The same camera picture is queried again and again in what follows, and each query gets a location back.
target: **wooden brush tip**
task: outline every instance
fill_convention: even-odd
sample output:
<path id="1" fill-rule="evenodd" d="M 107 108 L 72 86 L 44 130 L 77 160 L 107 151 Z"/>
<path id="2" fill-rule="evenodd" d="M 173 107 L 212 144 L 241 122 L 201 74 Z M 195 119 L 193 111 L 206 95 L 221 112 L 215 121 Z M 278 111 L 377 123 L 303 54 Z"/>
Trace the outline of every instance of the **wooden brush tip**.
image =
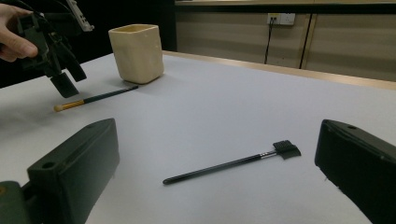
<path id="1" fill-rule="evenodd" d="M 55 112 L 63 111 L 64 107 L 62 105 L 56 105 L 53 107 L 53 110 L 55 110 Z"/>

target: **makeup brush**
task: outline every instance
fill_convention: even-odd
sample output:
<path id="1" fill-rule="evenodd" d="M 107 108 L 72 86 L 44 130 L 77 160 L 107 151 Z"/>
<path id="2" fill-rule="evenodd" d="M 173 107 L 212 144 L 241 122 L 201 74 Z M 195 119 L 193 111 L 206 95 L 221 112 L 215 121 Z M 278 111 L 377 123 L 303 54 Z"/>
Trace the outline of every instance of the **makeup brush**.
<path id="1" fill-rule="evenodd" d="M 56 105 L 55 107 L 53 107 L 53 110 L 55 110 L 56 112 L 63 111 L 63 110 L 66 110 L 66 109 L 69 109 L 69 108 L 72 108 L 72 107 L 75 107 L 75 106 L 78 106 L 78 105 L 89 104 L 89 103 L 92 103 L 92 102 L 95 102 L 95 101 L 98 101 L 98 100 L 102 100 L 102 99 L 105 99 L 105 98 L 113 96 L 113 95 L 118 95 L 118 94 L 121 94 L 121 93 L 124 93 L 124 92 L 127 92 L 127 91 L 136 90 L 137 88 L 138 88 L 138 86 L 132 86 L 132 87 L 129 87 L 129 88 L 126 88 L 126 89 L 122 89 L 122 90 L 119 90 L 119 91 L 108 92 L 108 93 L 105 93 L 105 94 L 93 96 L 93 97 L 90 97 L 90 98 L 87 98 L 87 99 L 75 101 L 75 102 L 68 103 L 68 104 L 65 104 L 65 105 Z"/>

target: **electrical outlet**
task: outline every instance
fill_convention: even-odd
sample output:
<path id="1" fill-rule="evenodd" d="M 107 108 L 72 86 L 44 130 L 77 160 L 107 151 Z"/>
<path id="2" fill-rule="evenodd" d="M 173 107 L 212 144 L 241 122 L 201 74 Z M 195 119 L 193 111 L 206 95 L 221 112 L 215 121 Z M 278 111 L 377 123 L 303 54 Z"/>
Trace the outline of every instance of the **electrical outlet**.
<path id="1" fill-rule="evenodd" d="M 280 24 L 280 13 L 268 13 L 267 24 L 271 23 L 271 19 L 273 19 L 273 24 Z"/>
<path id="2" fill-rule="evenodd" d="M 293 25 L 295 13 L 280 13 L 279 24 L 280 25 Z"/>

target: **brush handle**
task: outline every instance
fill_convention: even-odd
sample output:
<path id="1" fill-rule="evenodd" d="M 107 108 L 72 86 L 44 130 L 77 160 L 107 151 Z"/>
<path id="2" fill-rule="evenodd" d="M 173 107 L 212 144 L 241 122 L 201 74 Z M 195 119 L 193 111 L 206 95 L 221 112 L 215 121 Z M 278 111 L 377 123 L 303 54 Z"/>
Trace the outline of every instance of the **brush handle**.
<path id="1" fill-rule="evenodd" d="M 138 87 L 139 87 L 139 86 L 132 86 L 132 87 L 130 87 L 130 88 L 122 89 L 122 90 L 119 90 L 119 91 L 112 91 L 112 92 L 108 92 L 108 93 L 105 93 L 105 94 L 93 96 L 93 97 L 84 99 L 84 103 L 85 103 L 85 104 L 89 104 L 89 103 L 91 103 L 91 102 L 95 102 L 95 101 L 98 101 L 98 100 L 102 100 L 102 99 L 105 99 L 105 98 L 110 97 L 110 96 L 113 96 L 113 95 L 118 95 L 118 94 L 121 94 L 121 93 L 124 93 L 124 92 L 127 92 L 127 91 L 135 90 L 135 89 L 137 89 Z"/>
<path id="2" fill-rule="evenodd" d="M 220 171 L 220 170 L 228 169 L 228 168 L 231 168 L 231 167 L 234 167 L 234 166 L 237 166 L 237 165 L 242 165 L 242 164 L 245 164 L 245 163 L 248 163 L 248 162 L 259 161 L 261 158 L 262 158 L 262 154 L 257 154 L 257 155 L 251 156 L 251 157 L 246 157 L 244 159 L 237 160 L 237 161 L 229 161 L 229 162 L 226 162 L 226 163 L 223 163 L 223 164 L 220 164 L 220 165 L 212 166 L 212 167 L 209 167 L 209 168 L 205 168 L 205 169 L 202 169 L 202 170 L 194 171 L 194 172 L 187 173 L 187 174 L 184 174 L 184 175 L 177 175 L 177 176 L 174 176 L 174 177 L 170 177 L 170 178 L 165 179 L 163 181 L 163 183 L 165 185 L 173 184 L 173 183 L 176 183 L 176 182 L 179 182 L 179 181 L 182 181 L 182 180 L 195 178 L 195 177 L 200 176 L 200 175 L 207 175 L 207 174 L 210 174 L 210 173 L 213 173 L 213 172 L 217 172 L 217 171 Z"/>

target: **human hand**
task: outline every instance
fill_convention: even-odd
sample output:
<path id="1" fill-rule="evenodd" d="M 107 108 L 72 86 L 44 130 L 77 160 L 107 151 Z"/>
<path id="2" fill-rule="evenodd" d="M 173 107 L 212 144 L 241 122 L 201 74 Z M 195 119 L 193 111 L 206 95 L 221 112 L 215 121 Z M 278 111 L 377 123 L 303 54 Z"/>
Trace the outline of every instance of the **human hand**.
<path id="1" fill-rule="evenodd" d="M 17 29 L 17 18 L 30 13 L 19 7 L 0 4 L 0 59 L 12 63 L 17 58 L 37 55 L 38 49 L 34 44 L 13 33 Z"/>

